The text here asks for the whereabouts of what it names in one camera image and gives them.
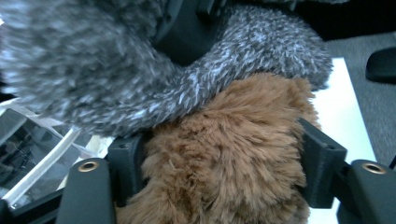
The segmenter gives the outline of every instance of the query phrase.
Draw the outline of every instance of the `fur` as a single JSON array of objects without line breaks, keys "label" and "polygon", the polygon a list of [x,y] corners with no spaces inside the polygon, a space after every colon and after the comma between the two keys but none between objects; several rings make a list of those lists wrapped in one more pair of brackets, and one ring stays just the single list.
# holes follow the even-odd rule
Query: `fur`
[{"label": "fur", "polygon": [[298,118],[318,126],[310,88],[255,74],[157,127],[142,167],[149,182],[119,223],[305,223]]},{"label": "fur", "polygon": [[201,108],[254,71],[325,88],[332,61],[321,39],[266,5],[230,8],[212,50],[186,67],[172,63],[150,44],[166,2],[3,1],[5,91],[84,132],[125,136]]}]

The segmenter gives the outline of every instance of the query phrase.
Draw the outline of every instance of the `metal grommet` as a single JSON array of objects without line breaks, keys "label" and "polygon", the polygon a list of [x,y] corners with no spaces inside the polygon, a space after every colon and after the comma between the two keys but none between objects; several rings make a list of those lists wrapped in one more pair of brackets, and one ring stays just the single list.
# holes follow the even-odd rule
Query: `metal grommet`
[{"label": "metal grommet", "polygon": [[370,162],[364,163],[362,167],[365,170],[377,175],[384,175],[387,172],[384,168],[380,167],[379,165]]},{"label": "metal grommet", "polygon": [[87,161],[87,162],[81,164],[78,167],[78,170],[80,172],[89,172],[89,171],[96,169],[98,166],[99,166],[99,163],[97,163],[96,161]]}]

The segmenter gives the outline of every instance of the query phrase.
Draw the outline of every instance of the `clear plastic case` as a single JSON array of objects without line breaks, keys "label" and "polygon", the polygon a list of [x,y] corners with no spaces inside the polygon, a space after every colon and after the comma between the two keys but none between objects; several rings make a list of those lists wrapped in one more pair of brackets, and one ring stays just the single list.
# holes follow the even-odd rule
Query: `clear plastic case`
[{"label": "clear plastic case", "polygon": [[73,164],[103,158],[112,140],[0,104],[0,197],[16,209],[62,188]]}]

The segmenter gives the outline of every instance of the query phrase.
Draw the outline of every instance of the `white table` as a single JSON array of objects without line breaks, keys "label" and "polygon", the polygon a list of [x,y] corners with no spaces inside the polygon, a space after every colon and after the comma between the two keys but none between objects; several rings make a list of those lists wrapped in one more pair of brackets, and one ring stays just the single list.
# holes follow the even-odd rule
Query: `white table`
[{"label": "white table", "polygon": [[[357,159],[375,161],[347,65],[343,58],[333,59],[332,63],[334,68],[329,89],[316,92],[316,98],[312,101],[318,111],[322,131],[348,150],[346,162]],[[335,199],[332,209],[311,209],[309,223],[338,223],[338,205]]]}]

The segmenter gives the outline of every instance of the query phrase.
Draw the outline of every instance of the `gray carpet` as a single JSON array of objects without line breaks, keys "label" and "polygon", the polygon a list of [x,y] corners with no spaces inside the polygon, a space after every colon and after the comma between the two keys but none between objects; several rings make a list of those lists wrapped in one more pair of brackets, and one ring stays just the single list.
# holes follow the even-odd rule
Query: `gray carpet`
[{"label": "gray carpet", "polygon": [[396,155],[396,85],[367,80],[365,66],[374,51],[396,47],[396,33],[334,40],[327,45],[333,57],[345,58],[376,159],[389,165]]}]

